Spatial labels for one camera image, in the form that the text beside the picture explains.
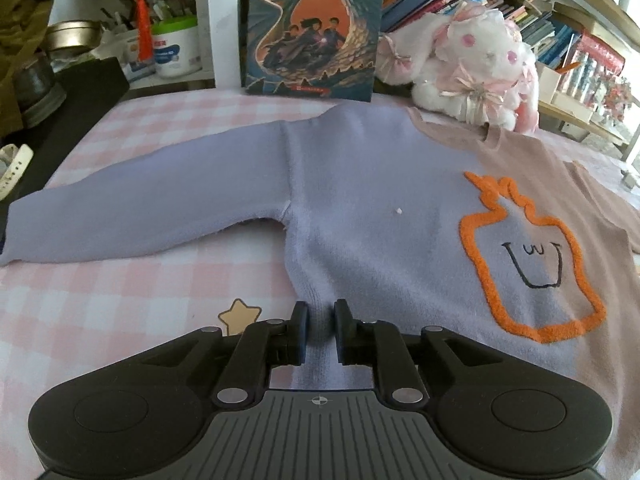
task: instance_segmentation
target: harry potter book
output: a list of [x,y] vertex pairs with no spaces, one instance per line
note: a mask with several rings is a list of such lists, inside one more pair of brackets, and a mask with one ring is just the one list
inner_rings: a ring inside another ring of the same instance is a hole
[[246,90],[370,101],[382,0],[249,0]]

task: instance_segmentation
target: lavender sweater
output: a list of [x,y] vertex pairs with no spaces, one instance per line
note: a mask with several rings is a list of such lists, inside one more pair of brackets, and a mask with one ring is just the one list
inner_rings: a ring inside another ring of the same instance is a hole
[[296,387],[370,384],[337,363],[346,298],[361,319],[443,325],[588,384],[618,421],[608,477],[640,468],[638,213],[529,137],[352,103],[238,128],[18,200],[0,264],[151,254],[251,218],[286,226],[312,308]]

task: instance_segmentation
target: white strap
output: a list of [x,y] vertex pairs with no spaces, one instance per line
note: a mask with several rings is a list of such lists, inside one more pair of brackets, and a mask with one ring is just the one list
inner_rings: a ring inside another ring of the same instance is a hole
[[15,144],[8,144],[0,149],[0,159],[8,164],[6,171],[0,177],[0,200],[4,200],[11,193],[24,170],[27,169],[31,157],[33,157],[33,151],[26,144],[23,144],[20,149]]

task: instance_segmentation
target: orange flame outline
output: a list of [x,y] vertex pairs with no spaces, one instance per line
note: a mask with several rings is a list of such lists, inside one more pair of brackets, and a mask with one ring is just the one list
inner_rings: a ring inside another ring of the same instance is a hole
[[[514,335],[528,337],[539,343],[554,343],[586,334],[597,328],[607,317],[607,309],[602,303],[584,273],[582,250],[578,240],[569,228],[553,216],[536,216],[536,205],[527,196],[518,192],[518,186],[510,177],[495,180],[492,176],[477,176],[465,171],[465,177],[480,190],[480,201],[489,210],[486,212],[467,215],[460,220],[460,240],[466,255],[476,267],[478,278],[484,291],[484,296],[492,316],[500,327]],[[541,328],[518,323],[511,318],[500,298],[494,279],[486,261],[482,257],[476,244],[476,229],[495,224],[507,218],[507,210],[498,203],[500,195],[512,200],[524,210],[524,214],[533,225],[558,227],[566,239],[574,261],[574,275],[578,287],[593,307],[593,313],[582,319],[572,320],[562,324],[546,325]]]

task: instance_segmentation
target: fabric pile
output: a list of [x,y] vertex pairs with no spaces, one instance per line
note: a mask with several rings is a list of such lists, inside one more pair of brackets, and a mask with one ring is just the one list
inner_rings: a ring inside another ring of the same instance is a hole
[[0,0],[0,137],[23,128],[12,77],[42,43],[52,7],[53,0]]

